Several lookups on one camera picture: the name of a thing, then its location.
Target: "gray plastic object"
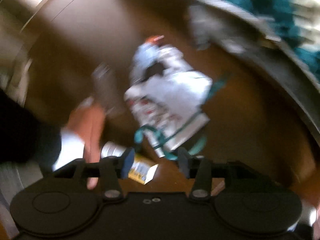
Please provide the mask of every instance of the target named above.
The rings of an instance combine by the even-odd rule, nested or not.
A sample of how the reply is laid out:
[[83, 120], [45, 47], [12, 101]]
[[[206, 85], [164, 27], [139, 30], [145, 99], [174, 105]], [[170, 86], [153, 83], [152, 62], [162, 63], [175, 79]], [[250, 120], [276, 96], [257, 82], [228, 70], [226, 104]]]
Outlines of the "gray plastic object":
[[109, 117], [123, 114], [125, 105], [120, 95], [116, 76], [113, 70], [105, 63], [101, 63], [92, 73], [94, 97], [100, 102]]

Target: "dark sleeve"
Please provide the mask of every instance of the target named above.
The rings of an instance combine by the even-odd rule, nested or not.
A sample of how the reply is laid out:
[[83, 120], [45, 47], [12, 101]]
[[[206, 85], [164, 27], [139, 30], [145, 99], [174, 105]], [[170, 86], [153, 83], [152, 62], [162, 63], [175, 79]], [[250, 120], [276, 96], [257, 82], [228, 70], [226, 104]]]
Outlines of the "dark sleeve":
[[33, 159], [50, 170], [61, 151], [60, 129], [37, 120], [0, 89], [0, 163]]

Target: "brown surface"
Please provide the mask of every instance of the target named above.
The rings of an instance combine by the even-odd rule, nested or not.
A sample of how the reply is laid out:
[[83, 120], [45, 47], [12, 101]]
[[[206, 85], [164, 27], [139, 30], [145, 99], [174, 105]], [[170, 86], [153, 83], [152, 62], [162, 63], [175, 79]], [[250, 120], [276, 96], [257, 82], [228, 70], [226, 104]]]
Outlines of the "brown surface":
[[[42, 120], [63, 125], [70, 111], [90, 93], [90, 74], [102, 61], [115, 69], [119, 90], [124, 93], [137, 46], [150, 35], [163, 34], [196, 70], [214, 79], [233, 73], [228, 85], [204, 107], [211, 119], [204, 155], [213, 160], [241, 160], [286, 185], [308, 176], [315, 163], [300, 119], [275, 90], [222, 49], [212, 46], [196, 51], [191, 46], [184, 22], [188, 3], [49, 0], [38, 13], [51, 26], [30, 52], [34, 61], [26, 107]], [[36, 18], [30, 22], [33, 27], [37, 24]], [[107, 122], [104, 142], [130, 146], [136, 128], [127, 112]], [[187, 190], [189, 182], [174, 164], [160, 162], [152, 182], [143, 186], [124, 181], [125, 189]]]

